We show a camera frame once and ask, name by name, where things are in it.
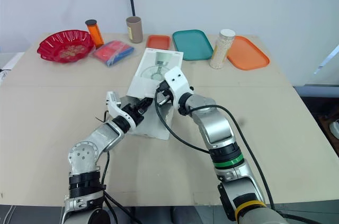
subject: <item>orange tray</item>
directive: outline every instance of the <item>orange tray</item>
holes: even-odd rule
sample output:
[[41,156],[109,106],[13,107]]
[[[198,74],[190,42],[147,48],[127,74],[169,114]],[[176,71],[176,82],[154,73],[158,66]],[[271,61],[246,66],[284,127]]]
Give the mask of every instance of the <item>orange tray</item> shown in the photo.
[[150,35],[147,39],[146,48],[168,50],[171,45],[171,37],[166,35]]
[[227,52],[228,60],[238,69],[251,70],[267,66],[270,59],[250,42],[249,39],[236,36]]

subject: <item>red plastic bowl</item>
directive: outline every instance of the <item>red plastic bowl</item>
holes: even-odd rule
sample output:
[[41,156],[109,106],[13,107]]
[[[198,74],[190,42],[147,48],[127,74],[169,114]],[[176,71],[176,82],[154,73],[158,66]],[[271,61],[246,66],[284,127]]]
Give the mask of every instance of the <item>red plastic bowl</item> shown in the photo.
[[67,63],[86,57],[93,47],[94,43],[88,32],[67,30],[45,38],[37,52],[44,60]]

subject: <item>beige table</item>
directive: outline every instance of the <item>beige table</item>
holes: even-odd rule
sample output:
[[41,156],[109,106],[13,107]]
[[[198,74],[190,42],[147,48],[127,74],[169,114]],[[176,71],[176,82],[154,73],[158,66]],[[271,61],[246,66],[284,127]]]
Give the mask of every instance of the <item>beige table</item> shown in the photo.
[[[127,41],[125,35],[104,37]],[[257,37],[250,39],[269,55]],[[46,62],[36,54],[37,45],[23,56],[0,87],[1,204],[63,205],[69,148],[100,125],[95,116],[105,110],[106,91],[126,94],[145,43],[134,46],[140,55],[112,68],[93,58]],[[195,92],[232,111],[276,203],[339,198],[339,160],[273,61],[253,71],[230,63],[213,70],[206,61],[185,61],[182,69]],[[176,113],[172,128],[204,147],[191,119]],[[263,189],[240,137],[238,144]],[[112,150],[106,181],[124,205],[220,204],[209,156],[173,137],[126,136]]]

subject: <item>white lid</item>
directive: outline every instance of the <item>white lid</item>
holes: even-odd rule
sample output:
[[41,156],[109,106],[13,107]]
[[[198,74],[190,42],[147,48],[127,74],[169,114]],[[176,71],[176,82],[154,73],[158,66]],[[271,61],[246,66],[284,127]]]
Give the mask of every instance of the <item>white lid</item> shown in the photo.
[[235,31],[231,29],[222,29],[220,31],[220,34],[225,36],[225,37],[234,37],[235,36]]

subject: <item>jar of grains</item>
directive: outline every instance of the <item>jar of grains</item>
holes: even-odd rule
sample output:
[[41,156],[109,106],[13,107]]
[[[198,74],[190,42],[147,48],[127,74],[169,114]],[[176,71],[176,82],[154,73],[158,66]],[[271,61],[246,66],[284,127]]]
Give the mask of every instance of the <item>jar of grains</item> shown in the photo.
[[235,38],[235,31],[230,29],[222,29],[219,33],[216,46],[212,58],[210,60],[210,66],[214,69],[220,69],[224,66],[227,59],[227,51],[231,47]]

